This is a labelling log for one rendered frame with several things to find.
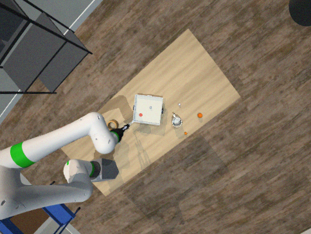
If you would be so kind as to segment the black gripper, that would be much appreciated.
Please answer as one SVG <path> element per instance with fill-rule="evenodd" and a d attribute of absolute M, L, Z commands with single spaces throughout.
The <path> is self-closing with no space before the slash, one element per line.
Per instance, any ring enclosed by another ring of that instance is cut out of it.
<path fill-rule="evenodd" d="M 120 129 L 119 128 L 116 128 L 116 129 L 118 129 L 121 132 L 122 137 L 123 137 L 123 133 L 125 132 L 125 129 L 128 129 L 129 127 L 130 127 L 130 124 L 128 123 L 124 127 L 120 128 Z"/>

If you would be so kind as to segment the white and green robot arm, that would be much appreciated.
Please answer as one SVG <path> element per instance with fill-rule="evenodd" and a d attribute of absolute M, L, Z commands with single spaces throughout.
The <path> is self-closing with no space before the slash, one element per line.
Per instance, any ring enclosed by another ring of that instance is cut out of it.
<path fill-rule="evenodd" d="M 64 166 L 66 184 L 25 185 L 20 177 L 21 170 L 85 136 L 91 137 L 101 154 L 112 152 L 122 139 L 118 129 L 109 130 L 100 113 L 90 112 L 59 129 L 0 150 L 0 220 L 46 206 L 88 200 L 93 193 L 91 180 L 100 173 L 97 161 L 69 160 Z"/>

